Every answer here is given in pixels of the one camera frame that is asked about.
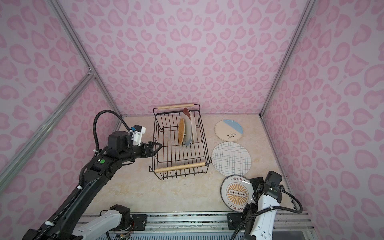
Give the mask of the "orange sunburst plate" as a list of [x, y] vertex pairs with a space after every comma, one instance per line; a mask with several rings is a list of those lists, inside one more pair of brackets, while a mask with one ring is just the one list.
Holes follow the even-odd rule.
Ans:
[[242, 213], [252, 202], [254, 188], [249, 179], [241, 175], [226, 177], [220, 188], [224, 204], [232, 211]]

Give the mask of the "black wire dish rack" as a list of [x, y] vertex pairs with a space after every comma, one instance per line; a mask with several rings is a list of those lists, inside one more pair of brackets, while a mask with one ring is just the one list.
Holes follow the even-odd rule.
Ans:
[[206, 174], [209, 156], [200, 104], [153, 109], [153, 142], [158, 151], [149, 171], [159, 180]]

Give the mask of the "orange woven plate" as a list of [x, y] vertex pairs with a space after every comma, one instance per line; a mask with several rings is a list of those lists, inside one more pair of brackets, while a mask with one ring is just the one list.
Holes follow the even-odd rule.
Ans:
[[181, 119], [178, 127], [178, 143], [179, 145], [182, 145], [185, 138], [185, 130], [186, 130], [186, 124], [185, 120]]

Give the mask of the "large pink blue plate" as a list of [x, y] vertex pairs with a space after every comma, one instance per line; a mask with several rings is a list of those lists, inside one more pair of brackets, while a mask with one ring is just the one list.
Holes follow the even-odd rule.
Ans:
[[182, 119], [184, 119], [185, 122], [185, 137], [183, 140], [183, 143], [185, 146], [190, 146], [192, 143], [192, 122], [191, 122], [191, 115], [187, 108], [183, 109], [183, 115]]

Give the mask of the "star patterned plate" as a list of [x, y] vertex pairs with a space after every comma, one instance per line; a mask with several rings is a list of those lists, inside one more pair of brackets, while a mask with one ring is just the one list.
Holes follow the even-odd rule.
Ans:
[[196, 128], [196, 120], [193, 112], [190, 112], [191, 114], [191, 125], [192, 125], [192, 137], [193, 137], [193, 143], [196, 144], [198, 142], [198, 136], [197, 136], [197, 128]]

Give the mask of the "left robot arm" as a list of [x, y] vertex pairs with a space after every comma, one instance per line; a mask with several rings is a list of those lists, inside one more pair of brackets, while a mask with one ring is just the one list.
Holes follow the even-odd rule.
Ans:
[[134, 145], [133, 133], [117, 131], [108, 137], [102, 152], [86, 164], [79, 176], [78, 186], [39, 229], [29, 229], [24, 240], [77, 240], [73, 234], [77, 222], [97, 193], [116, 172], [136, 159], [154, 157], [162, 144], [148, 142]]

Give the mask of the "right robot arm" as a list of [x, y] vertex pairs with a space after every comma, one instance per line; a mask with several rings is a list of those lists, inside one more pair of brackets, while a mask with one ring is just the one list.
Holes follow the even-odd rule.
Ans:
[[257, 201], [257, 212], [260, 214], [246, 223], [243, 240], [271, 240], [273, 238], [274, 221], [277, 210], [283, 199], [280, 190], [282, 176], [269, 171], [266, 178], [255, 191], [254, 199]]

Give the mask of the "white plaid plate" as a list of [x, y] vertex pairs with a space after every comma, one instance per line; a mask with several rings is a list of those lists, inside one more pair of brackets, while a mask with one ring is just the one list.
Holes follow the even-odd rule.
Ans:
[[251, 168], [250, 153], [242, 145], [235, 142], [218, 144], [212, 152], [212, 163], [222, 175], [245, 175]]

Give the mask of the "cream blue plate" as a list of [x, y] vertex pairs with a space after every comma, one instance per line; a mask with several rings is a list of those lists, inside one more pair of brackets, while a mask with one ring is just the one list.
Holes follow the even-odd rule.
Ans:
[[233, 120], [221, 120], [214, 128], [216, 136], [225, 142], [238, 141], [244, 135], [243, 127]]

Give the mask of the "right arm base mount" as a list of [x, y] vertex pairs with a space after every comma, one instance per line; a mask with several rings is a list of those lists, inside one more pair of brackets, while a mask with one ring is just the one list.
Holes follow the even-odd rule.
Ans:
[[242, 213], [228, 213], [227, 214], [227, 223], [228, 229], [234, 231], [239, 224], [245, 220], [246, 217]]

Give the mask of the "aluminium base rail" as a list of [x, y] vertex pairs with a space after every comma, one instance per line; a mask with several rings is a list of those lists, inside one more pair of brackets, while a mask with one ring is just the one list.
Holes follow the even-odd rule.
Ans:
[[[234, 212], [131, 213], [131, 215], [148, 215], [145, 230], [113, 232], [110, 230], [119, 225], [124, 214], [117, 210], [108, 210], [101, 214], [83, 214], [77, 222], [73, 234], [84, 236], [87, 240], [98, 239], [107, 231], [128, 234], [223, 233], [231, 235], [234, 231], [228, 229], [228, 213]], [[237, 234], [239, 238], [246, 230], [246, 223], [244, 225], [240, 223], [237, 228], [240, 228]], [[299, 237], [305, 240], [319, 238], [307, 212], [294, 214], [289, 211], [277, 211], [272, 239], [275, 239], [278, 233], [287, 239], [292, 232], [297, 232]]]

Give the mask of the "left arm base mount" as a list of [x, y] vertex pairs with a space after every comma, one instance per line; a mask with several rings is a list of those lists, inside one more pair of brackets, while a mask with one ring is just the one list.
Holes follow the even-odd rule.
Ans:
[[147, 224], [148, 215], [145, 214], [124, 214], [122, 215], [121, 222], [110, 231], [113, 232], [130, 232], [130, 231], [144, 231]]

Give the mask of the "aluminium frame strut left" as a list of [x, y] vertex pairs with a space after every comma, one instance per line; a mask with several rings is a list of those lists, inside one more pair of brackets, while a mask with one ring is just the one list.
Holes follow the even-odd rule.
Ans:
[[23, 145], [20, 152], [12, 158], [11, 162], [1, 172], [1, 193], [5, 191], [13, 179], [19, 174], [32, 154], [34, 154], [36, 150], [41, 146], [43, 141], [58, 125], [61, 119], [65, 116], [65, 114], [69, 111], [69, 109], [73, 106], [76, 100], [80, 97], [80, 95], [85, 91], [86, 87], [92, 81], [98, 85], [110, 107], [118, 114], [121, 113], [112, 95], [107, 90], [106, 85], [103, 83], [100, 74], [96, 70], [96, 66], [93, 64], [91, 57], [85, 48], [85, 45], [82, 43], [79, 35], [75, 31], [70, 18], [60, 1], [47, 1], [47, 3], [50, 5], [52, 12], [58, 18], [60, 24], [66, 31], [79, 56], [88, 68], [88, 73], [82, 78], [80, 83], [77, 84], [73, 90], [71, 90], [70, 94], [64, 98], [64, 100], [58, 105], [53, 113], [50, 114], [50, 116], [39, 126], [32, 137], [25, 143], [25, 145]]

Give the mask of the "aluminium frame strut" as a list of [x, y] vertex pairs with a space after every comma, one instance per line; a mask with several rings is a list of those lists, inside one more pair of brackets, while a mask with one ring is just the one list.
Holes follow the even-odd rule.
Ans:
[[266, 101], [262, 107], [262, 110], [259, 114], [260, 119], [263, 119], [263, 117], [266, 115], [267, 108], [270, 105], [270, 102], [272, 100], [272, 97], [277, 89], [277, 86], [280, 82], [280, 80], [283, 77], [283, 74], [285, 73], [286, 68], [289, 65], [289, 62], [295, 52], [295, 49], [310, 21], [310, 18], [313, 15], [313, 12], [315, 11], [316, 7], [318, 5], [318, 1], [316, 0], [309, 0], [307, 1], [305, 8], [303, 10], [303, 13], [301, 14], [301, 17], [299, 18], [298, 25], [293, 32], [293, 35], [291, 37], [291, 40], [289, 41], [289, 45], [285, 51], [284, 57], [280, 63], [280, 66], [278, 68], [278, 71], [275, 75], [275, 78], [272, 82], [271, 88], [267, 94]]
[[50, 5], [52, 12], [58, 18], [60, 24], [66, 31], [79, 56], [88, 68], [88, 73], [82, 78], [80, 83], [77, 84], [73, 90], [71, 90], [70, 94], [64, 98], [64, 100], [58, 105], [53, 113], [50, 114], [50, 116], [39, 126], [32, 137], [25, 143], [25, 145], [23, 145], [20, 152], [12, 158], [11, 162], [1, 172], [1, 193], [5, 191], [13, 179], [19, 174], [32, 154], [34, 154], [36, 150], [41, 146], [43, 141], [58, 125], [61, 119], [65, 116], [65, 114], [69, 111], [69, 109], [73, 106], [76, 100], [80, 97], [80, 95], [85, 91], [86, 87], [92, 81], [98, 85], [110, 107], [118, 114], [121, 113], [112, 95], [107, 90], [106, 85], [103, 83], [100, 74], [96, 70], [96, 66], [93, 64], [91, 57], [85, 48], [85, 45], [82, 43], [79, 35], [75, 31], [70, 18], [60, 1], [47, 1], [47, 3]]

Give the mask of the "aluminium frame strut right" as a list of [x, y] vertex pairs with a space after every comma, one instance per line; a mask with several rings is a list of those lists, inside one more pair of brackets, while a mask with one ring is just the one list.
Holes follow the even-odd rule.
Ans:
[[318, 1], [316, 0], [309, 0], [307, 1], [305, 8], [303, 10], [303, 13], [301, 14], [301, 17], [299, 18], [298, 25], [293, 32], [293, 35], [291, 37], [291, 40], [289, 41], [289, 45], [285, 51], [284, 57], [280, 63], [280, 66], [278, 68], [278, 71], [275, 75], [275, 78], [272, 82], [271, 88], [267, 94], [266, 101], [262, 107], [262, 110], [259, 114], [260, 119], [263, 119], [263, 117], [266, 115], [267, 108], [270, 105], [270, 102], [272, 100], [272, 97], [277, 89], [277, 86], [280, 82], [280, 80], [283, 77], [283, 74], [285, 73], [286, 68], [289, 65], [289, 62], [295, 52], [295, 49], [310, 21], [310, 18], [313, 15], [313, 12], [315, 11], [316, 7], [318, 5]]

